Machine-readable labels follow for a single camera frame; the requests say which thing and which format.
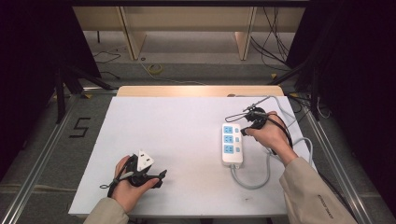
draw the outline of white power strip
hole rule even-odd
[[[239,168],[244,161],[241,127],[236,123],[223,123],[221,128],[222,163]]]

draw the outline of metal frame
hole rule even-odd
[[[343,164],[338,159],[337,154],[335,153],[332,144],[330,143],[329,138],[324,132],[319,121],[315,119],[311,112],[307,111],[307,108],[304,107],[304,112],[307,113],[308,121],[317,136],[320,145],[323,148],[326,159],[328,160],[330,166],[332,167],[332,171],[334,172],[337,181],[340,183],[340,187],[344,192],[347,201],[349,202],[350,207],[358,221],[359,224],[368,224],[373,223],[371,220],[367,209],[364,206],[359,193],[356,191],[355,187],[352,184],[352,181],[349,179],[347,172],[344,169]]]
[[[69,99],[69,104],[68,107],[66,108],[66,113],[64,115],[64,118],[59,124],[55,125],[55,128],[53,129],[49,137],[49,140],[47,141],[37,161],[35,162],[35,166],[33,167],[32,171],[30,172],[30,174],[27,176],[26,180],[22,184],[20,190],[17,193],[17,196],[14,198],[14,200],[8,207],[8,210],[6,211],[6,215],[2,219],[1,222],[2,224],[17,223],[19,217],[21,216],[24,206],[27,204],[27,201],[29,200],[30,195],[32,194],[35,184],[37,183],[42,172],[44,171],[44,168],[46,167],[46,164],[50,159],[52,151],[55,149],[56,144],[58,143],[64,131],[65,125],[67,124],[71,115],[73,114],[78,99],[79,98],[76,95],[72,95],[72,97]]]

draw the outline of white plug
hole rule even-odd
[[[142,149],[139,149],[139,157],[137,159],[137,171],[142,171],[142,170],[148,168],[153,163],[154,163],[154,159],[152,159]]]

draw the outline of sleeve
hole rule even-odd
[[[93,208],[84,224],[127,223],[129,220],[125,211],[116,200],[104,198]]]
[[[289,163],[279,181],[291,224],[357,223],[305,159]]]

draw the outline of white table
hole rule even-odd
[[[243,189],[221,163],[221,124],[225,117],[242,113],[262,97],[114,97],[106,114],[90,161],[69,214],[87,216],[106,197],[117,162],[125,155],[145,150],[157,175],[168,170],[160,189],[149,190],[132,212],[134,217],[273,217],[286,215],[283,189],[278,179],[284,167],[271,158],[271,178],[261,189]],[[278,97],[292,113],[287,97]],[[275,110],[287,124],[274,98],[258,106]],[[237,123],[247,127],[245,119]],[[302,137],[297,122],[292,139]],[[266,175],[265,149],[252,137],[243,138],[244,165],[237,174],[247,184]],[[308,160],[305,142],[294,146]]]

